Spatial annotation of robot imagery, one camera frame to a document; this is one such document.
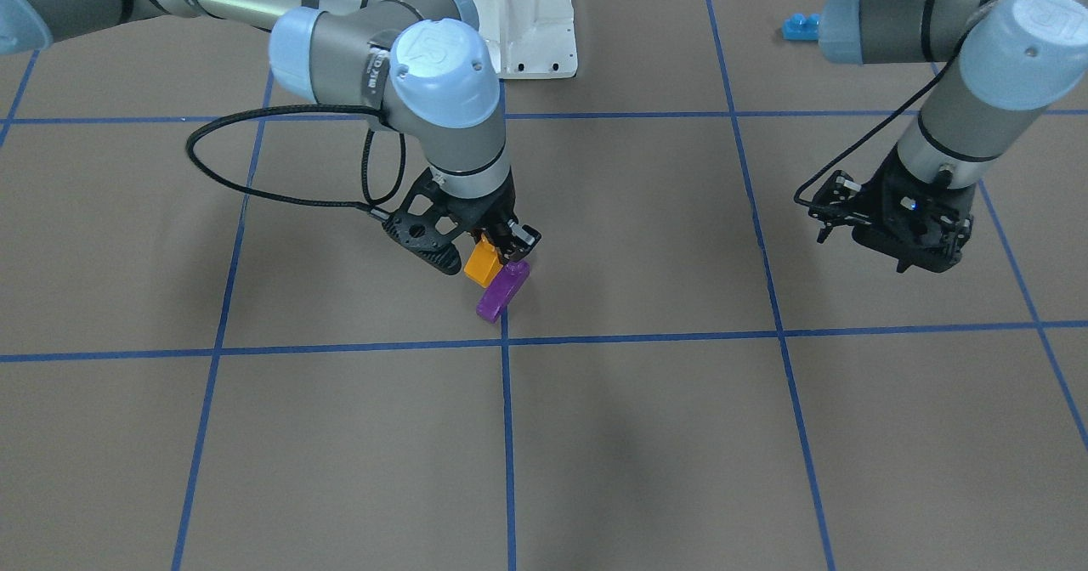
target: purple block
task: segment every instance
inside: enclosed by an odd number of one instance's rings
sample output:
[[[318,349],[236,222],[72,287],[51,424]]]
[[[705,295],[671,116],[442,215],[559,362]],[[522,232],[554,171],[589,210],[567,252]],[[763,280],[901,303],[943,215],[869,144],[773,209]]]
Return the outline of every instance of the purple block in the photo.
[[[498,270],[495,280],[491,282],[487,289],[483,291],[483,296],[480,297],[480,303],[477,305],[477,314],[481,319],[492,323],[497,321],[498,315],[510,303],[510,300],[514,299],[518,289],[521,288],[521,285],[528,278],[528,261],[507,262],[502,270]]]

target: ur logo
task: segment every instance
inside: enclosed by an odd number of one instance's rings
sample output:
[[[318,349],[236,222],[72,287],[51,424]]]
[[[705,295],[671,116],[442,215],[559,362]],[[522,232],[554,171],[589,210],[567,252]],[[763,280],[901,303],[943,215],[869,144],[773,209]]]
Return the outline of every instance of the ur logo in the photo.
[[[408,48],[408,55],[405,60],[409,63],[422,61],[424,64],[438,66],[446,61],[450,52],[458,49],[458,45],[459,41],[455,37],[450,37],[449,33],[429,26],[429,28],[421,29],[421,33],[416,36],[416,40]]]
[[[1047,0],[1036,0],[1028,10],[1028,17],[1039,32],[1056,40],[1072,40],[1084,22],[1079,14]]]

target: floor tile square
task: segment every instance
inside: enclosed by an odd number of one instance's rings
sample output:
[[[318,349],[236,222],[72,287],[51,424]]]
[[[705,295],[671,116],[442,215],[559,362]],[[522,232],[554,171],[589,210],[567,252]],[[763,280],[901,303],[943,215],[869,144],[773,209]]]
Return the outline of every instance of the floor tile square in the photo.
[[[713,0],[739,111],[892,111],[932,79],[929,64],[831,64],[813,41],[782,40],[793,13],[827,0]]]
[[[242,200],[195,126],[16,125],[0,149],[0,353],[209,348]],[[255,129],[201,152],[245,178]]]
[[[1047,339],[1084,421],[1088,419],[1088,331],[1085,327],[1048,330]]]
[[[358,121],[269,122],[255,187],[309,199],[361,199],[364,128]],[[418,141],[407,144],[410,185],[425,163]],[[373,195],[392,187],[398,153],[393,134],[375,138]],[[463,235],[458,246],[467,260],[471,238]],[[376,220],[357,210],[255,199],[226,345],[494,339],[496,324],[475,315],[482,293],[466,276],[445,276],[399,248]]]
[[[776,339],[510,350],[518,568],[816,569]]]
[[[184,569],[505,568],[498,349],[222,359]]]
[[[819,223],[793,203],[812,173],[876,125],[878,117],[742,119],[741,131],[786,328],[1026,322],[1026,305],[981,196],[960,264],[943,274],[895,261],[854,243],[840,227],[816,244]],[[906,119],[840,165],[867,181],[892,149]],[[816,188],[808,188],[811,198]]]
[[[1083,566],[1088,455],[1036,332],[789,346],[837,568]]]
[[[544,234],[511,335],[774,330],[726,119],[518,121],[509,148]]]
[[[987,172],[986,187],[1046,321],[1088,319],[1085,117],[1046,115]]]
[[[0,567],[165,569],[208,359],[0,364]]]
[[[268,36],[259,29],[153,17],[42,51],[18,117],[228,114],[260,107],[267,80]]]
[[[705,0],[573,0],[578,74],[507,80],[511,113],[724,111]]]

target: grid line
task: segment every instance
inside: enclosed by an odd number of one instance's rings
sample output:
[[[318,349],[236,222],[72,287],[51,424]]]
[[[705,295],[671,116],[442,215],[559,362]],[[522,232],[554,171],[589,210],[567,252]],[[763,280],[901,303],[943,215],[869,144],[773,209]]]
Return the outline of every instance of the grid line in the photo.
[[[1080,435],[1080,443],[1084,444],[1085,451],[1088,451],[1088,431],[1085,429],[1084,419],[1080,417],[1080,411],[1077,409],[1076,400],[1073,398],[1073,393],[1070,390],[1068,382],[1066,382],[1065,374],[1062,372],[1062,367],[1058,362],[1054,349],[1050,345],[1050,338],[1047,336],[1047,330],[1042,326],[1041,319],[1039,319],[1039,311],[1035,307],[1035,301],[1031,299],[1031,293],[1027,288],[1027,282],[1024,280],[1019,264],[1013,253],[1012,245],[1009,241],[1004,227],[1001,225],[1001,220],[998,218],[998,211],[993,207],[993,200],[990,199],[990,191],[987,190],[986,183],[984,181],[978,182],[978,188],[979,193],[982,195],[984,202],[986,202],[986,208],[990,213],[990,218],[993,220],[993,226],[998,232],[998,238],[1001,239],[1001,246],[1005,250],[1005,257],[1009,258],[1009,264],[1013,270],[1013,275],[1016,277],[1016,284],[1019,286],[1021,293],[1024,296],[1024,303],[1027,305],[1027,310],[1029,314],[1031,314],[1031,321],[1035,325],[1035,330],[1038,332],[1039,342],[1042,343],[1042,349],[1047,353],[1048,361],[1050,361],[1050,369],[1054,372],[1054,378],[1058,381],[1058,387],[1061,389],[1062,397],[1064,397],[1065,405],[1073,418],[1073,424],[1076,426],[1077,433]]]
[[[262,107],[268,107],[272,99],[272,72],[269,72],[264,87]],[[251,187],[257,173],[257,164],[261,156],[261,141],[264,138],[264,122],[257,123],[257,136],[254,138],[252,154],[249,158],[249,173],[246,176],[246,187]],[[223,340],[226,337],[226,324],[231,312],[231,300],[234,296],[234,283],[238,273],[238,261],[242,257],[242,241],[246,234],[246,212],[249,207],[249,196],[242,198],[238,212],[238,226],[234,234],[234,250],[231,253],[231,265],[226,274],[226,285],[223,289],[223,305],[215,331],[215,346],[212,348],[211,364],[208,367],[208,382],[205,386],[203,401],[200,408],[200,421],[197,426],[196,442],[193,445],[193,460],[189,464],[189,476],[185,486],[185,499],[182,504],[182,517],[177,524],[177,541],[174,544],[174,559],[171,571],[181,571],[185,555],[185,541],[188,536],[189,519],[193,514],[193,501],[196,498],[197,479],[200,474],[200,460],[203,456],[205,437],[208,432],[208,420],[211,417],[211,405],[215,394],[215,382],[219,377],[219,362],[222,358]]]
[[[819,482],[816,477],[816,468],[813,463],[812,447],[808,443],[808,433],[805,427],[804,412],[801,408],[801,397],[798,394],[798,385],[793,377],[793,364],[790,359],[790,349],[782,327],[782,314],[778,306],[778,295],[775,293],[775,276],[770,269],[770,259],[767,255],[767,246],[764,241],[763,227],[759,223],[759,209],[755,199],[755,191],[752,188],[752,177],[749,173],[747,157],[744,152],[744,140],[741,136],[741,126],[735,114],[733,103],[733,91],[729,83],[729,67],[726,64],[726,53],[721,44],[721,36],[718,29],[718,20],[714,10],[714,0],[706,1],[706,13],[710,21],[710,33],[714,36],[714,46],[718,54],[718,66],[721,69],[721,83],[726,90],[726,102],[729,107],[729,121],[733,131],[733,138],[737,144],[737,153],[740,160],[741,173],[744,177],[744,191],[746,193],[750,207],[752,209],[752,225],[755,228],[756,241],[759,245],[759,253],[763,257],[764,273],[767,277],[767,295],[770,300],[770,310],[775,318],[775,332],[778,338],[779,350],[782,356],[782,367],[786,371],[786,381],[790,390],[790,402],[793,407],[793,418],[796,421],[798,438],[801,444],[801,454],[804,459],[805,473],[808,476],[808,488],[813,498],[813,508],[816,514],[816,523],[819,529],[820,543],[824,548],[824,558],[828,571],[836,571],[834,554],[831,549],[831,537],[828,533],[827,521],[824,516],[824,504],[819,493]]]
[[[0,126],[0,148],[3,147],[4,140],[8,139],[8,131],[11,131],[12,122],[15,120],[15,113],[18,111],[18,103],[23,101],[23,95],[26,91],[27,84],[30,83],[30,75],[34,72],[35,64],[38,63],[38,51],[30,53],[30,59],[26,61],[26,67],[23,69],[23,78],[18,80],[18,88],[15,90],[15,96],[12,98],[11,108],[8,109],[8,115],[3,119],[3,126]]]
[[[780,119],[795,117],[868,117],[890,115],[882,110],[813,110],[813,111],[586,111],[585,113],[506,113],[507,121],[588,121],[588,119]],[[902,115],[917,115],[918,111],[903,111]],[[1048,110],[1043,115],[1088,115],[1088,110]],[[15,117],[3,121],[4,126],[15,125],[144,125],[144,123],[209,123],[214,115],[103,115],[103,117]],[[362,121],[358,114],[280,114],[264,119],[248,119],[243,123],[316,123]]]
[[[881,327],[839,327],[823,330],[783,330],[782,335],[793,337],[855,337],[874,335],[929,335],[944,332],[1001,332],[1088,328],[1088,321],[1052,321],[1022,323],[968,323],[968,324],[893,324]],[[583,335],[558,337],[511,337],[505,340],[510,347],[522,346],[585,346],[594,344],[683,343],[738,339],[777,338],[771,330],[749,332],[665,332],[664,334]],[[420,339],[420,342],[376,342],[368,344],[325,344],[305,346],[238,346],[224,347],[222,357],[267,357],[274,355],[336,353],[337,351],[404,351],[450,350],[459,348],[500,348],[504,339]],[[185,357],[211,358],[213,348],[178,350],[118,350],[118,351],[39,351],[39,353],[0,355],[4,363],[47,363],[52,361],[110,361],[110,359],[172,359]]]
[[[503,338],[503,449],[506,456],[506,568],[518,568],[517,508],[515,506],[514,468],[514,394],[510,386],[510,319],[506,310],[502,314]]]

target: blue lego brick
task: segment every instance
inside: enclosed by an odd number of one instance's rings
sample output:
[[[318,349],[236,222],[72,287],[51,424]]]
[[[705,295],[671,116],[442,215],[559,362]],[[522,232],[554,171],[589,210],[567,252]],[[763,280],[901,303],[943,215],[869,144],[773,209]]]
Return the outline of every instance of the blue lego brick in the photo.
[[[796,13],[792,17],[782,22],[782,37],[787,40],[818,40],[819,39],[819,14]]]

